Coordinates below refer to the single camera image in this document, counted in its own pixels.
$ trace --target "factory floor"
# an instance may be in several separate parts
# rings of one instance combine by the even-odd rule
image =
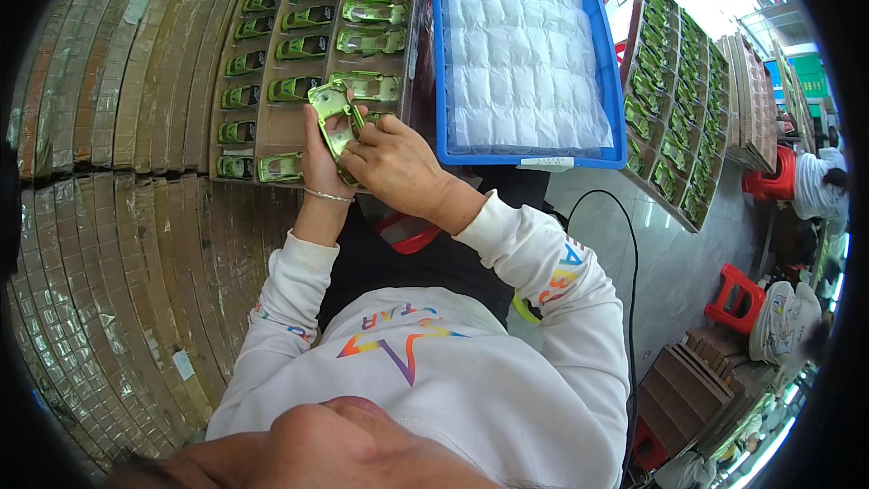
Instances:
[[[721,267],[730,263],[747,275],[759,265],[766,239],[764,220],[742,193],[742,169],[726,161],[709,216],[699,234],[690,234],[621,173],[575,168],[553,174],[546,201],[568,216],[592,189],[612,192],[631,216],[640,255],[634,344],[637,378],[642,379],[664,345],[681,340],[690,328],[708,325],[703,308],[720,286]],[[634,246],[620,209],[605,194],[589,195],[570,222],[571,236],[592,247],[624,304],[625,342],[631,301]],[[515,311],[508,331],[540,350],[534,324]]]

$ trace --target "white shirt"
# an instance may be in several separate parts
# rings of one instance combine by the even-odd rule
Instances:
[[[288,235],[207,440],[266,431],[299,404],[373,400],[492,480],[614,487],[628,394],[622,306],[594,252],[496,193],[456,240],[540,307],[543,351],[508,336],[477,300],[442,288],[367,292],[310,349],[338,247]]]
[[[822,181],[831,168],[847,171],[845,158],[835,147],[797,156],[797,170],[793,181],[793,211],[801,220],[822,217],[828,220],[827,231],[841,234],[848,221],[848,195],[841,187]]]

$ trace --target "black pants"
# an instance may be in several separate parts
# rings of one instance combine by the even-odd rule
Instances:
[[[499,198],[510,206],[542,208],[549,173],[508,166],[474,171],[483,178],[481,192],[498,189]],[[415,254],[402,255],[375,232],[359,204],[354,203],[338,244],[341,253],[332,267],[332,283],[317,316],[320,330],[364,292],[438,287],[479,300],[506,328],[513,288],[484,267],[473,249],[451,239],[449,234],[441,232]]]

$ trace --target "wrist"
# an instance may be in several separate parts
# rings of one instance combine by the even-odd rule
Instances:
[[[444,179],[437,204],[426,219],[455,236],[477,217],[487,198],[461,179],[449,173],[444,174],[448,178]]]
[[[334,247],[344,228],[350,204],[306,196],[301,203],[293,236],[313,244]]]

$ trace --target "black cable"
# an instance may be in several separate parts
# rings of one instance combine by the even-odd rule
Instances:
[[[619,201],[612,192],[605,189],[592,189],[591,191],[582,195],[579,201],[576,201],[576,204],[573,205],[573,209],[568,215],[568,226],[565,227],[565,230],[568,231],[568,227],[570,226],[570,220],[573,218],[573,212],[576,211],[576,207],[580,205],[583,199],[585,199],[593,192],[605,193],[609,195],[616,204],[619,205],[619,208],[621,208],[621,212],[625,214],[625,219],[627,220],[627,227],[631,230],[631,240],[634,241],[634,278],[631,280],[631,307],[627,313],[627,366],[628,370],[630,371],[631,377],[631,394],[627,397],[627,399],[631,400],[632,398],[633,401],[631,402],[631,417],[630,419],[628,419],[627,424],[627,444],[625,445],[625,459],[621,464],[621,478],[624,479],[625,473],[627,472],[627,465],[631,458],[631,447],[634,444],[634,434],[637,430],[637,369],[635,366],[634,358],[634,301],[637,296],[637,271],[640,269],[640,252],[637,250],[637,237],[634,234],[634,225],[631,223],[631,216],[627,215],[627,211],[625,211],[625,207],[621,205],[621,201]]]

